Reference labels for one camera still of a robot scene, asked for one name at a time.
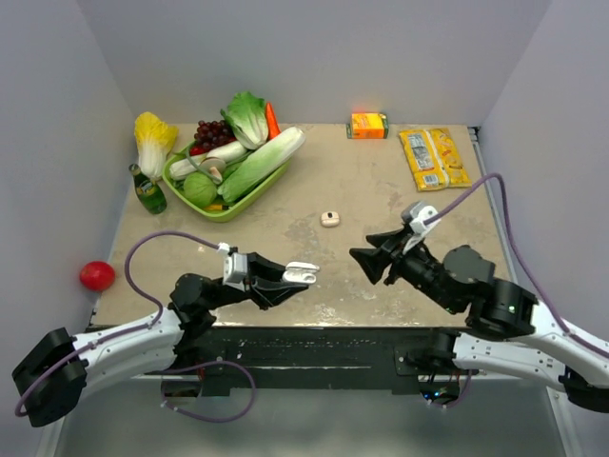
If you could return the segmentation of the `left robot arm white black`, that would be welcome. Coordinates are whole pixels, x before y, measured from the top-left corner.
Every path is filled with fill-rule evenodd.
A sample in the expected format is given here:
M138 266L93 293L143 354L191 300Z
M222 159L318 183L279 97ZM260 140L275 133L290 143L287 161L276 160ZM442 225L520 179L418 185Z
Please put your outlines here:
M197 362L196 342L216 321L213 310L244 301L274 308L307 290L318 271L310 263L283 266L255 252L233 252L224 259L221 277L182 275L169 304L141 319L76 335L52 330L11 374L20 395L15 414L43 427L91 393L132 376L187 373Z

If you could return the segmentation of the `white charging case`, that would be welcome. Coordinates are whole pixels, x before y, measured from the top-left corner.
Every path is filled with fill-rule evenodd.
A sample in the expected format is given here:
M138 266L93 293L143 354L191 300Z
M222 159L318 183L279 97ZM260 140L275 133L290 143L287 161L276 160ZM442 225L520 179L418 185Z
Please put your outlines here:
M289 262L285 266L282 280L287 283L312 285L317 280L320 267L306 262Z

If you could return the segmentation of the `beige earbud charging case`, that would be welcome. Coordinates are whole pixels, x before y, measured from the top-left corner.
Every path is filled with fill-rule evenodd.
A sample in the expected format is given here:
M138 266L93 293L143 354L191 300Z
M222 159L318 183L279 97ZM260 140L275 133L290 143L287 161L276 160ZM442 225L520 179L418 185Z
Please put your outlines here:
M340 215L335 211L323 212L320 216L320 224L324 228L334 228L341 223Z

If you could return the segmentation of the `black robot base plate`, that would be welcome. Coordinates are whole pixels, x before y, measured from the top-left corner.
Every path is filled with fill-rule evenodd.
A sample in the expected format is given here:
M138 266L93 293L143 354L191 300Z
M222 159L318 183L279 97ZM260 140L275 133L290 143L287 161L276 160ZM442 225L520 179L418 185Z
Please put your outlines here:
M213 327L178 346L172 368L202 375L204 396L250 386L457 395L467 376L453 362L457 337L448 328Z

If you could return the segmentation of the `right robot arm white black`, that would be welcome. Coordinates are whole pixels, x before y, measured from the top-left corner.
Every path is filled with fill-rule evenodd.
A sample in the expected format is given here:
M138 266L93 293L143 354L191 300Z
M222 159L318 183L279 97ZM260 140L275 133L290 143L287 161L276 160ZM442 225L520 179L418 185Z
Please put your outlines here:
M371 284L403 279L448 313L465 316L464 329L436 328L425 347L404 354L408 365L437 374L489 370L539 380L578 407L607 412L608 363L590 348L592 338L569 335L533 292L496 277L494 263L468 245L438 260L408 228L366 240L369 248L349 254Z

